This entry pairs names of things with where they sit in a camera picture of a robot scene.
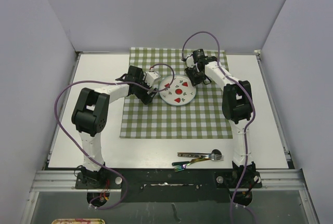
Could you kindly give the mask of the white plate with strawberries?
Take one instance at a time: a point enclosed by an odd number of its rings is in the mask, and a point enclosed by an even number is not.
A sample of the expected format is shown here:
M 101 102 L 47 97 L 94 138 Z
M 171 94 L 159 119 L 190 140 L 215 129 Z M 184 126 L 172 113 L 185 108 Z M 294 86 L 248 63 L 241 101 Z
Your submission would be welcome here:
M 184 106 L 190 103 L 196 95 L 196 88 L 189 78 L 184 75 L 176 75 L 171 84 L 172 76 L 165 77 L 159 84 L 161 99 L 171 106 Z

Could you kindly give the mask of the green white checkered tablecloth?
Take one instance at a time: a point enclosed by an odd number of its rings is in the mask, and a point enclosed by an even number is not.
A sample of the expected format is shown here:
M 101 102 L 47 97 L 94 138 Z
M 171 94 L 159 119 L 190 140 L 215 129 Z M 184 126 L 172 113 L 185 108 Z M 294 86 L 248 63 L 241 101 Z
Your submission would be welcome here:
M 124 100 L 120 137 L 132 139 L 231 139 L 232 128 L 222 113 L 222 90 L 215 82 L 195 87 L 187 79 L 181 50 L 130 49 L 129 64 L 144 71 L 158 64 L 162 80 L 149 105 L 132 95 Z

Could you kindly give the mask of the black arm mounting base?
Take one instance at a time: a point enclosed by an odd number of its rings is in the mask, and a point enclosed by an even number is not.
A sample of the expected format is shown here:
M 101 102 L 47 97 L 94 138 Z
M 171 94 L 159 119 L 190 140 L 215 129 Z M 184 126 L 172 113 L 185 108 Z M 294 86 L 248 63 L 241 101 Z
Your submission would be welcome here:
M 121 203 L 216 203 L 249 204 L 252 190 L 262 188 L 258 172 L 240 169 L 118 169 L 102 170 L 97 179 L 76 175 L 75 188 L 87 190 L 87 201 L 96 207 L 111 202 L 111 194 L 120 193 Z

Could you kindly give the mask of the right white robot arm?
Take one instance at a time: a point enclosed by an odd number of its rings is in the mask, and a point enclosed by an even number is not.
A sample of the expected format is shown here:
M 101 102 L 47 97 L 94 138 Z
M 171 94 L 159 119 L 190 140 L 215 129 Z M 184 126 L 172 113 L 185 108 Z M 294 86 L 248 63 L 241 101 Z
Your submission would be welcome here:
M 193 86 L 209 80 L 222 90 L 222 113 L 235 135 L 232 182 L 244 187 L 250 181 L 246 169 L 253 162 L 249 146 L 249 125 L 255 117 L 251 85 L 232 76 L 217 57 L 206 56 L 203 49 L 194 50 L 189 57 L 182 58 L 184 62 L 188 59 L 193 61 L 185 73 Z

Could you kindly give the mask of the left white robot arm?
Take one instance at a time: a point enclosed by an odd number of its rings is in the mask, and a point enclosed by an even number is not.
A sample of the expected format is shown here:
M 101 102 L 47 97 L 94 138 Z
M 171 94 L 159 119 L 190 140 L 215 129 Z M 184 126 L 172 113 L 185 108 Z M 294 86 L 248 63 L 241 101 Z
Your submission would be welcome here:
M 131 65 L 127 73 L 115 80 L 114 85 L 97 89 L 83 88 L 80 91 L 71 120 L 79 132 L 82 148 L 87 153 L 81 173 L 92 187 L 100 188 L 106 182 L 101 167 L 105 162 L 100 138 L 107 123 L 109 104 L 130 95 L 135 95 L 145 105 L 151 103 L 157 93 L 153 85 L 159 78 L 157 72 L 144 72 Z

